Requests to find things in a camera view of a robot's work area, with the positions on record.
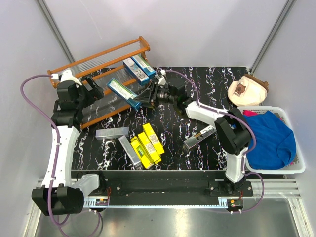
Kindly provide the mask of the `blue toothpaste box with label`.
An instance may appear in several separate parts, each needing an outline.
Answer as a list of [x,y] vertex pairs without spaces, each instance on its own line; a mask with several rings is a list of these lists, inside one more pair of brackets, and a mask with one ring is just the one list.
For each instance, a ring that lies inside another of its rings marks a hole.
[[137,94],[135,94],[132,90],[127,88],[115,78],[111,78],[109,82],[107,82],[107,87],[116,95],[121,97],[124,101],[126,101],[135,110],[138,110],[141,107],[141,102],[135,100]]

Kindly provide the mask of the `blue toothpaste box plain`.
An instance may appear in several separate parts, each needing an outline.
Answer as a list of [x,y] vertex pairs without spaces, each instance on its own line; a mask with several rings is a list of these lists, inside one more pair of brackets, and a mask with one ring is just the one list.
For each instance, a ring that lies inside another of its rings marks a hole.
[[147,74],[131,58],[123,60],[123,64],[141,86],[150,82]]

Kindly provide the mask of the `silver black toothpaste box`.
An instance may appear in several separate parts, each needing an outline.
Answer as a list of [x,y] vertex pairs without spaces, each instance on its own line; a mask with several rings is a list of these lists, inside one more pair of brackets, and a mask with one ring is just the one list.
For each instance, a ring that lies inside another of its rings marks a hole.
[[195,147],[197,144],[211,136],[216,132],[216,128],[214,126],[207,126],[206,128],[202,129],[196,135],[191,136],[190,138],[184,141],[184,148],[186,150],[190,150],[191,148]]

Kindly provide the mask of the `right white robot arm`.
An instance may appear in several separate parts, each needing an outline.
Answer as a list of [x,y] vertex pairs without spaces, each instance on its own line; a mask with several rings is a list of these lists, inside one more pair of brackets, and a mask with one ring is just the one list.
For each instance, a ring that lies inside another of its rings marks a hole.
[[247,124],[239,109],[217,109],[202,103],[199,94],[193,100],[187,95],[185,85],[171,85],[166,82],[166,71],[158,69],[154,81],[134,98],[142,105],[155,108],[161,103],[172,104],[181,115],[199,120],[215,128],[220,144],[227,153],[227,169],[223,189],[235,196],[246,180],[245,159],[251,141],[255,142],[254,132]]

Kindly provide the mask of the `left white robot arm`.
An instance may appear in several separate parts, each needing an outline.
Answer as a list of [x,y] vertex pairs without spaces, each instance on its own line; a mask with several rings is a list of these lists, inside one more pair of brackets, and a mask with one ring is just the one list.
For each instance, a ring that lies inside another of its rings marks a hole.
[[81,131],[83,110],[104,97],[91,77],[85,77],[91,89],[88,90],[76,78],[71,69],[60,75],[52,74],[57,85],[58,99],[55,101],[52,124],[52,148],[49,164],[40,188],[32,190],[32,200],[45,216],[80,213],[84,199],[91,192],[102,195],[107,188],[105,181],[97,174],[83,175],[75,183],[71,178],[71,165],[75,143]]

